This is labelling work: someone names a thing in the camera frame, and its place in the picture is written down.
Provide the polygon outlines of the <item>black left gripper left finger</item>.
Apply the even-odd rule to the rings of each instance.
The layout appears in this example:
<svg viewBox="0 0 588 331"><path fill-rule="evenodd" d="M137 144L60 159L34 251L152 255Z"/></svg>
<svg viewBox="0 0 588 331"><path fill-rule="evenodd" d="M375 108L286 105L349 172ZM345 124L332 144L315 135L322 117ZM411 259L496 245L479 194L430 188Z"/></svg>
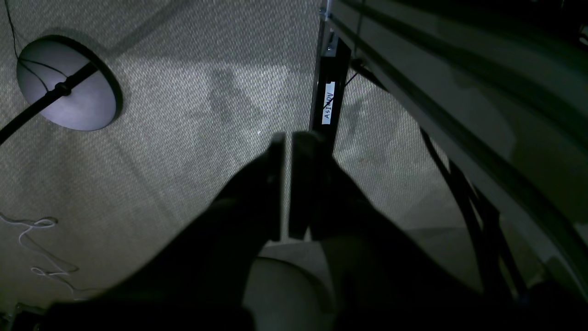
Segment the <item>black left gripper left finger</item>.
<svg viewBox="0 0 588 331"><path fill-rule="evenodd" d="M54 304L46 329L254 330L242 301L253 261L281 234L284 158L280 132L151 261L95 299Z"/></svg>

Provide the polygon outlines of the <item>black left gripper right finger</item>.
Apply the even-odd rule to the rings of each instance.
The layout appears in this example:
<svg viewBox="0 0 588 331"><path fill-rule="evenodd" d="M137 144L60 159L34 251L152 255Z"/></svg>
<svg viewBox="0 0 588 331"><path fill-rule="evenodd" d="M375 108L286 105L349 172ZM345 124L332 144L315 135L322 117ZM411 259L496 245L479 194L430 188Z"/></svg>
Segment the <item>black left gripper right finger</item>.
<svg viewBox="0 0 588 331"><path fill-rule="evenodd" d="M290 232L308 226L326 256L334 331L500 331L511 303L476 293L379 212L319 134L292 136Z"/></svg>

